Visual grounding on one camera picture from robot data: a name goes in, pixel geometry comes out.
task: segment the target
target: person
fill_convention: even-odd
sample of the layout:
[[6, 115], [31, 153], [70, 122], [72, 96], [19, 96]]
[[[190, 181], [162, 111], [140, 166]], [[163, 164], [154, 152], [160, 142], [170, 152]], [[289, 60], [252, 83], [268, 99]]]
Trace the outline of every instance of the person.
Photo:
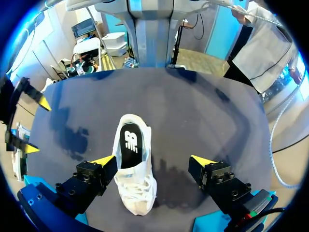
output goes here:
[[[302, 76], [296, 67], [298, 49], [287, 31], [254, 16], [244, 16], [233, 9], [231, 11], [239, 23], [253, 27], [253, 32], [246, 45], [232, 60], [224, 77], [250, 85], [258, 93], [263, 93], [271, 87], [288, 64], [290, 76], [296, 84], [300, 84]], [[249, 12], [278, 22], [270, 11], [261, 6]]]

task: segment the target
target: desk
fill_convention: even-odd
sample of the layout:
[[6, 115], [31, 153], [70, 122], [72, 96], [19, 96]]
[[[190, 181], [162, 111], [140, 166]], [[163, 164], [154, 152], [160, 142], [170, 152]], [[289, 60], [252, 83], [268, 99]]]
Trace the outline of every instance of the desk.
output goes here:
[[86, 211], [90, 226], [106, 232], [188, 232], [194, 219], [218, 207], [188, 173], [192, 154], [225, 160], [253, 190], [270, 188], [269, 130], [263, 106], [249, 86], [187, 70], [136, 68], [92, 73], [49, 86], [52, 111], [38, 108], [30, 142], [29, 175], [64, 182], [82, 160], [112, 152], [122, 115], [137, 114], [152, 128], [157, 199], [144, 217], [122, 204], [114, 180]]

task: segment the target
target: white chair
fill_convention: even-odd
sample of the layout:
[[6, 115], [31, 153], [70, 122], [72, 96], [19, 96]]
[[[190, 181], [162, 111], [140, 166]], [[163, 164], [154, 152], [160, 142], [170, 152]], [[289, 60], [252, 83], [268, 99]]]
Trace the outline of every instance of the white chair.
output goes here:
[[101, 59], [101, 42], [97, 37], [89, 40], [82, 41], [74, 46], [73, 53], [85, 53], [98, 49], [98, 69], [97, 72], [102, 71], [102, 59]]

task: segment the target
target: wall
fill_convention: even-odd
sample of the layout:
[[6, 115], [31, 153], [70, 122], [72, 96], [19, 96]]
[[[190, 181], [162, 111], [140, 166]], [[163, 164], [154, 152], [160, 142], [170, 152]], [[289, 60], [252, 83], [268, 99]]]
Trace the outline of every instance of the wall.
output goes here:
[[[247, 0], [234, 0], [234, 4], [246, 8]], [[225, 60], [240, 28], [241, 25], [232, 16], [231, 10], [220, 6], [206, 54]]]
[[[95, 6], [89, 6], [89, 9], [95, 21], [97, 21], [98, 23], [102, 23], [101, 13], [96, 11]], [[76, 13], [77, 23], [83, 22], [86, 19], [90, 18], [89, 12], [86, 8], [82, 8], [74, 12]]]
[[[57, 67], [54, 58], [56, 61], [63, 58], [70, 59], [76, 44], [71, 27], [77, 24], [77, 16], [75, 12], [66, 12], [65, 2], [57, 4], [44, 13], [45, 18], [48, 18], [51, 23], [52, 32], [42, 38], [44, 41], [41, 39], [33, 44], [17, 71], [17, 78], [13, 81], [16, 84], [20, 77], [29, 77], [30, 83], [37, 90], [44, 88], [47, 78], [59, 79], [51, 68], [51, 65]], [[21, 96], [21, 105], [35, 114], [37, 104], [25, 94]]]
[[103, 21], [107, 24], [107, 32], [114, 33], [114, 32], [126, 32], [126, 27], [124, 25], [116, 26], [117, 23], [120, 23], [121, 20], [112, 16], [110, 14], [103, 14], [102, 13]]
[[[193, 29], [183, 29], [180, 48], [205, 53], [206, 46], [211, 38], [212, 28], [218, 8], [219, 7], [215, 4], [210, 5], [206, 10], [200, 13], [202, 15], [203, 23], [199, 16], [198, 22]], [[194, 26], [197, 21], [197, 14], [191, 14], [186, 17], [186, 19], [192, 26]]]

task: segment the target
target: computer screen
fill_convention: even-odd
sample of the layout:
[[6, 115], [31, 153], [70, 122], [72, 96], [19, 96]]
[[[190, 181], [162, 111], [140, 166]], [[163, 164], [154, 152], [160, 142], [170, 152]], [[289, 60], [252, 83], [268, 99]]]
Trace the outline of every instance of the computer screen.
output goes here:
[[72, 27], [72, 31], [73, 31], [75, 38], [85, 35], [87, 33], [90, 33], [94, 30], [96, 30], [96, 28], [93, 25], [91, 18], [79, 24], [76, 24], [75, 26]]

